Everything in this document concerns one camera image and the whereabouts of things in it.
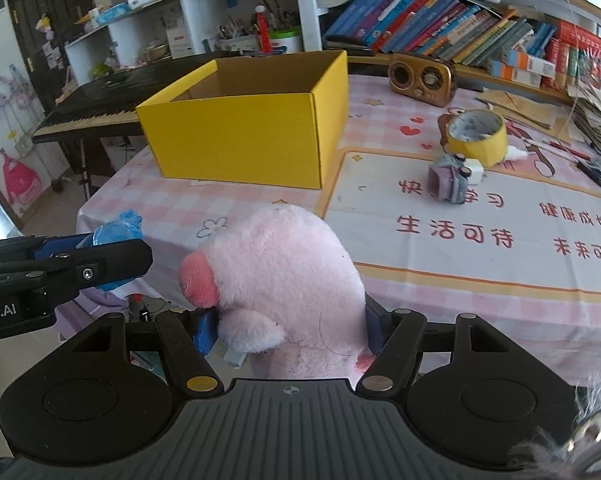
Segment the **blue wrapper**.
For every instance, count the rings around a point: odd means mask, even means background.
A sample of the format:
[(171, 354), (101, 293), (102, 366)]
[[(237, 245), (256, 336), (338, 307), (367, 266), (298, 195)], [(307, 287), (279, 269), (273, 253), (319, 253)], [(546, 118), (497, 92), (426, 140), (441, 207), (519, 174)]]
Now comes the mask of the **blue wrapper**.
[(151, 248), (143, 240), (142, 216), (133, 209), (98, 226), (87, 240), (87, 245), (77, 248), (87, 257), (99, 258), (77, 266), (81, 289), (95, 287), (103, 292), (122, 287), (140, 278), (152, 265)]

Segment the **pink plush paw toy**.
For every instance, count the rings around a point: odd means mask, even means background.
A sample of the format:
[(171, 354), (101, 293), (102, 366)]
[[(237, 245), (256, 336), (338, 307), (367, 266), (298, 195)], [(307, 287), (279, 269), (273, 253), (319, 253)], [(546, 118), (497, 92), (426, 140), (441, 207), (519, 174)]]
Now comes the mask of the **pink plush paw toy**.
[(272, 204), (207, 240), (180, 264), (192, 306), (219, 312), (218, 334), (264, 379), (346, 378), (373, 360), (358, 270), (312, 212)]

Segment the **grey purple toy camera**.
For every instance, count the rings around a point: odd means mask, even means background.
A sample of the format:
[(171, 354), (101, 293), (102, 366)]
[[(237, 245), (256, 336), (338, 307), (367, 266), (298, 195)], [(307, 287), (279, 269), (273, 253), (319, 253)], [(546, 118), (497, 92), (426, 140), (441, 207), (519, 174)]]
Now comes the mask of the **grey purple toy camera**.
[(427, 191), (438, 202), (461, 205), (466, 202), (470, 177), (465, 155), (442, 155), (429, 165)]

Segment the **white charger cube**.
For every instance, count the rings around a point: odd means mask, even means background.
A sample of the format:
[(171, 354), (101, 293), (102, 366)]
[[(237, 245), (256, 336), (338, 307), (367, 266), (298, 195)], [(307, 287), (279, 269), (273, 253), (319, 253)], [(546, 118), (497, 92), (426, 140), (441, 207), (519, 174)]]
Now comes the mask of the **white charger cube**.
[(463, 162), (462, 174), (469, 185), (479, 185), (483, 181), (485, 168), (483, 168), (483, 164), (478, 159), (467, 158)]

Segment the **yellow tape roll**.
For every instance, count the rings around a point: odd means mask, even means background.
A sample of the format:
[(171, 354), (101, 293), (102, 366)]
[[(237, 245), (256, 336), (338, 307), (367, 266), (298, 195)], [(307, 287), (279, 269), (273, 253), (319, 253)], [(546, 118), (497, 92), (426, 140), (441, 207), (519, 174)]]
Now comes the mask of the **yellow tape roll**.
[(485, 168), (498, 165), (509, 147), (505, 120), (492, 110), (465, 110), (448, 122), (447, 146)]

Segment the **white spray bottle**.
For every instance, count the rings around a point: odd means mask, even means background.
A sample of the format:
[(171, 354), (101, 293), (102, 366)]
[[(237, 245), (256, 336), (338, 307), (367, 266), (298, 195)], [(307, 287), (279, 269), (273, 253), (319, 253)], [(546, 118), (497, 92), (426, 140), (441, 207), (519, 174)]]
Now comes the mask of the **white spray bottle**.
[(504, 160), (506, 162), (517, 162), (517, 160), (529, 159), (529, 151), (517, 148), (514, 145), (509, 145), (506, 150)]

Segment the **pink checkered tablecloth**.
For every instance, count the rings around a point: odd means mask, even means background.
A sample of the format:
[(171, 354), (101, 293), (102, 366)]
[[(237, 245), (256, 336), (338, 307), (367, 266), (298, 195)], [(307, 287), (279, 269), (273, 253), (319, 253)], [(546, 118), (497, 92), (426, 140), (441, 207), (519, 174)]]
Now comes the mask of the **pink checkered tablecloth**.
[(166, 179), (150, 150), (137, 154), (80, 209), (87, 232), (132, 209), (154, 263), (132, 290), (181, 302), (181, 260), (269, 204), (323, 218), (384, 307), (433, 321), (474, 312), (567, 382), (601, 378), (601, 189), (544, 136), (515, 128), (529, 156), (490, 169), (462, 205), (426, 187), (440, 131), (478, 106), (457, 92), (445, 110), (396, 96), (381, 77), (349, 80), (350, 114), (320, 191)]

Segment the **yellow cardboard box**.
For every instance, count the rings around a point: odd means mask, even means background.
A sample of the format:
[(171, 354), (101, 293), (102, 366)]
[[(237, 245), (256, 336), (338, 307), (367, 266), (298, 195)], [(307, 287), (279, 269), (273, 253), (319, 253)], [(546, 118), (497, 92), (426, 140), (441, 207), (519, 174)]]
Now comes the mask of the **yellow cardboard box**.
[(349, 115), (347, 54), (217, 58), (137, 114), (166, 178), (320, 190)]

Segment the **brown retro radio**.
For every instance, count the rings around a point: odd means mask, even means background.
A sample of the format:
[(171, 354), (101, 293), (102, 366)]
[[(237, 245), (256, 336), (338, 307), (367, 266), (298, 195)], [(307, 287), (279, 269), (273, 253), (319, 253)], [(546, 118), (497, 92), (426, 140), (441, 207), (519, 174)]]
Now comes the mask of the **brown retro radio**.
[(452, 63), (415, 53), (390, 55), (388, 78), (399, 96), (437, 107), (447, 106), (457, 90)]

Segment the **red pencil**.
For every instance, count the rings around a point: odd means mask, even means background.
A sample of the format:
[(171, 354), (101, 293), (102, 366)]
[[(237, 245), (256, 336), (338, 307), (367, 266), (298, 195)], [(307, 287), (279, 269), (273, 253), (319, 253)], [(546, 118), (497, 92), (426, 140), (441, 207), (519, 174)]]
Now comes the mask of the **red pencil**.
[(586, 160), (587, 162), (589, 162), (591, 160), (591, 156), (585, 153), (582, 153), (581, 151), (577, 151), (574, 150), (573, 148), (570, 148), (569, 146), (566, 146), (564, 144), (560, 144), (554, 141), (543, 141), (546, 144), (549, 144), (552, 148), (557, 148), (558, 150), (561, 150), (563, 152), (572, 154), (575, 157), (578, 157), (580, 159)]

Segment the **brown cardboard pieces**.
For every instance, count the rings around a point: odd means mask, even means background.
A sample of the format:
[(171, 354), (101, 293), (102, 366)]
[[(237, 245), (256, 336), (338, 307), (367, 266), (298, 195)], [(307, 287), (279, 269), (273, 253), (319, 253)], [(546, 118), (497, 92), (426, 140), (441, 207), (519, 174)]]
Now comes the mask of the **brown cardboard pieces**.
[(538, 103), (500, 90), (480, 92), (477, 100), (487, 104), (504, 118), (570, 144), (568, 113), (564, 107)]

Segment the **white pen holder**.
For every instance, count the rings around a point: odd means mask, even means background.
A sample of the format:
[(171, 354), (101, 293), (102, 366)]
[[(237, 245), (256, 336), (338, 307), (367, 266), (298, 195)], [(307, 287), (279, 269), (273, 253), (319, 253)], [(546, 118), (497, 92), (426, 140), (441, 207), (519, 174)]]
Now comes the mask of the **white pen holder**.
[(229, 52), (259, 51), (259, 40), (255, 35), (247, 35), (230, 39), (218, 39), (218, 49)]

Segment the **orange white medicine box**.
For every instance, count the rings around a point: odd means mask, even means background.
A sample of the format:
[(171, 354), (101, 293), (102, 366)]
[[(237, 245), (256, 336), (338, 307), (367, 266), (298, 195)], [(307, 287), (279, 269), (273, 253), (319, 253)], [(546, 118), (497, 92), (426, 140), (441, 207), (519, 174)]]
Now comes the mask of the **orange white medicine box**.
[(530, 55), (518, 50), (504, 50), (501, 55), (501, 61), (507, 66), (525, 70), (526, 72), (547, 77), (550, 80), (555, 79), (556, 66), (554, 63), (537, 56)]

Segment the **white green lidded jar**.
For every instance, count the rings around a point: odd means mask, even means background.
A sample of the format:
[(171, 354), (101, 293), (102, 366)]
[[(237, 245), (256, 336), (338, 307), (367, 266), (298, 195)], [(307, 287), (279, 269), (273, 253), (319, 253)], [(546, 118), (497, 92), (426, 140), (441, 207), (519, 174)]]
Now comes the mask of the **white green lidded jar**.
[(299, 53), (303, 51), (302, 34), (299, 27), (271, 30), (269, 39), (274, 52)]

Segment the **red thick book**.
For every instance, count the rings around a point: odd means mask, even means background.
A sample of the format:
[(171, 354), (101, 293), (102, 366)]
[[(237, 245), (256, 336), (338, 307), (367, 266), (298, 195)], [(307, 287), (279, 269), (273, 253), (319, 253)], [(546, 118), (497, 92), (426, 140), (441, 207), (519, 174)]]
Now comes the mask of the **red thick book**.
[(555, 37), (565, 44), (585, 50), (601, 58), (601, 38), (573, 23), (558, 20), (556, 22)]

